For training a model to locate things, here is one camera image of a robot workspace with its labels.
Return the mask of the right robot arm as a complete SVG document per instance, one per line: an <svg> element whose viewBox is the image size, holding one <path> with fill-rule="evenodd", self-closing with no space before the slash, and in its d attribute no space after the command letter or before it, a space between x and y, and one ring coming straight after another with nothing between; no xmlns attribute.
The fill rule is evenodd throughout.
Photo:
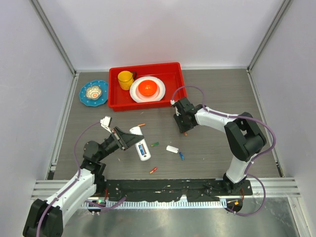
<svg viewBox="0 0 316 237"><path fill-rule="evenodd" d="M175 108L173 117L181 133L186 133L198 125L225 133L233 158L223 175L222 187L229 195L240 191L251 160L267 143L252 115L246 112L240 116L226 114L202 104L194 106L186 97L178 101L171 100L170 103Z"/></svg>

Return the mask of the blue battery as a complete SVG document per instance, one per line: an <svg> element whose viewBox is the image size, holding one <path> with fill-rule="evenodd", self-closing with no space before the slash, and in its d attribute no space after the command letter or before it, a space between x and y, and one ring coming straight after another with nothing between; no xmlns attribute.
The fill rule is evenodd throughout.
<svg viewBox="0 0 316 237"><path fill-rule="evenodd" d="M139 147L139 150L140 150L140 152L141 152L141 155L144 156L144 155L145 155L145 151L144 151L144 149L143 149L143 146L142 146L142 145L139 145L138 147Z"/></svg>
<svg viewBox="0 0 316 237"><path fill-rule="evenodd" d="M181 160L185 160L184 156L183 156L183 154L181 152L179 153L179 156L180 156Z"/></svg>

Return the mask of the white battery cover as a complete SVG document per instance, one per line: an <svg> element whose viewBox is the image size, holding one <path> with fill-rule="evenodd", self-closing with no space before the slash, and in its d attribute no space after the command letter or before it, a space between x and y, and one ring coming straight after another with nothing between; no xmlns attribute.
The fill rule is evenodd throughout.
<svg viewBox="0 0 316 237"><path fill-rule="evenodd" d="M168 146L166 147L166 150L169 151L169 152L172 152L172 153L176 153L176 154L179 152L179 149L178 149L178 148L173 147L173 146L170 146L170 145L168 145Z"/></svg>

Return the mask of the white air conditioner remote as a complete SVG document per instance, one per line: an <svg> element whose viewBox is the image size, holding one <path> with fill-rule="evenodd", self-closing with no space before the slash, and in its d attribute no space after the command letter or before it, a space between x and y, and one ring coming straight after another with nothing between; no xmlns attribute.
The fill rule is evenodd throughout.
<svg viewBox="0 0 316 237"><path fill-rule="evenodd" d="M141 128L138 127L138 126L131 128L129 131L130 131L131 134L143 135L143 133L141 131ZM141 152L140 152L139 147L138 147L139 145L143 146L143 149L145 151L145 155L144 156L141 155ZM135 144L135 148L137 150L138 156L139 156L141 161L147 161L147 160L149 160L151 158L151 154L150 154L150 151L148 149L148 146L147 146L147 143L146 143L145 139L143 139L140 142L136 143Z"/></svg>

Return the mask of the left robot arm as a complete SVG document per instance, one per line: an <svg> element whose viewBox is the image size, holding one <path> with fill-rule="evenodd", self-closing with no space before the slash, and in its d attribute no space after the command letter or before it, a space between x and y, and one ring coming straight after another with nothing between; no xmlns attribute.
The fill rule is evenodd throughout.
<svg viewBox="0 0 316 237"><path fill-rule="evenodd" d="M102 143L89 141L84 146L83 162L77 173L60 190L45 200L36 199L22 235L25 237L60 237L76 210L91 196L100 197L106 189L102 159L118 149L127 150L144 139L142 134L123 132L115 127Z"/></svg>

